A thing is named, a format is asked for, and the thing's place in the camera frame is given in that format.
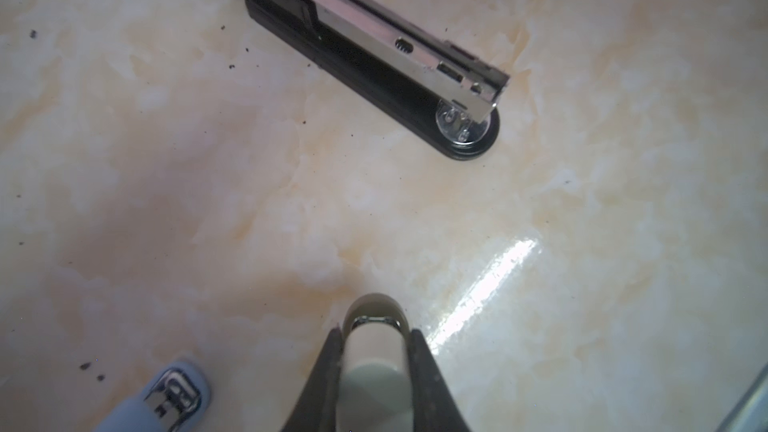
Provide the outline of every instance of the stapler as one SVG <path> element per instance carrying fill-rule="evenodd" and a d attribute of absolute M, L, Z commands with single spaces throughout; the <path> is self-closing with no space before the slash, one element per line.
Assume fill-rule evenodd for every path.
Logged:
<path fill-rule="evenodd" d="M 374 0 L 245 0 L 248 14 L 450 158 L 493 145 L 509 75 Z"/>

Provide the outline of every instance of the black rubber base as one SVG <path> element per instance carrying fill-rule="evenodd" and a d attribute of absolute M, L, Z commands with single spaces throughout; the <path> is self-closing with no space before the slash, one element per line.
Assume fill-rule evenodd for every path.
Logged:
<path fill-rule="evenodd" d="M 312 36 L 301 27 L 292 26 L 292 17 L 275 10 L 269 2 L 246 0 L 246 6 L 256 22 L 448 157 L 480 157 L 495 142 L 499 129 L 497 110 L 492 112 L 490 127 L 482 139 L 471 146 L 457 146 L 437 127 L 435 113 L 440 99 L 435 94 L 332 30 L 324 29 L 319 36 Z"/>

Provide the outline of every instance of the metal jaw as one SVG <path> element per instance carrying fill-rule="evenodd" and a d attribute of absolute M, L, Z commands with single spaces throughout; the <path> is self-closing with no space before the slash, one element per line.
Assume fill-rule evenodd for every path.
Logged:
<path fill-rule="evenodd" d="M 180 369 L 170 369 L 150 390 L 144 403 L 158 416 L 168 432 L 174 432 L 197 411 L 200 391 Z"/>
<path fill-rule="evenodd" d="M 417 329 L 410 329 L 402 308 L 384 294 L 360 297 L 350 306 L 342 327 L 328 333 L 283 432 L 336 432 L 336 403 L 345 341 L 352 340 L 352 331 L 357 327 L 369 327 L 367 324 L 371 323 L 388 325 L 405 339 L 413 432 L 469 432 L 424 335 Z"/>
<path fill-rule="evenodd" d="M 508 76 L 458 46 L 440 41 L 372 0 L 308 0 L 316 21 L 482 122 Z"/>

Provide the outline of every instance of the marble floor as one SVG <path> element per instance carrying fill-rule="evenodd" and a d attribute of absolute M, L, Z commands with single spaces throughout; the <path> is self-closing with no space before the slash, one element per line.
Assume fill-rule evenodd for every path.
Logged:
<path fill-rule="evenodd" d="M 513 76 L 486 155 L 243 0 L 0 0 L 0 429 L 186 357 L 200 430 L 278 430 L 367 292 L 477 432 L 716 427 L 768 360 L 768 0 L 378 1 Z"/>

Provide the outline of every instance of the metal slot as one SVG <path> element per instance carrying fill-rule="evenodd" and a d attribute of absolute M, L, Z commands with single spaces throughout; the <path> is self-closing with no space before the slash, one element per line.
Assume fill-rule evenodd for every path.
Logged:
<path fill-rule="evenodd" d="M 463 48 L 461 48 L 459 46 L 454 45 L 453 43 L 448 42 L 448 46 L 451 47 L 452 49 L 454 49 L 456 52 L 462 54 L 467 59 L 470 59 L 470 60 L 477 60 L 478 59 L 473 54 L 467 52 L 466 50 L 464 50 Z"/>
<path fill-rule="evenodd" d="M 395 41 L 395 47 L 397 47 L 397 49 L 403 53 L 413 52 L 413 44 L 408 42 L 408 40 L 403 39 L 402 37 Z"/>
<path fill-rule="evenodd" d="M 456 72 L 451 67 L 448 67 L 444 62 L 440 62 L 437 64 L 437 70 L 440 72 L 443 72 L 448 77 L 454 79 L 458 83 L 462 83 L 462 80 L 464 80 L 464 76 L 458 72 Z"/>

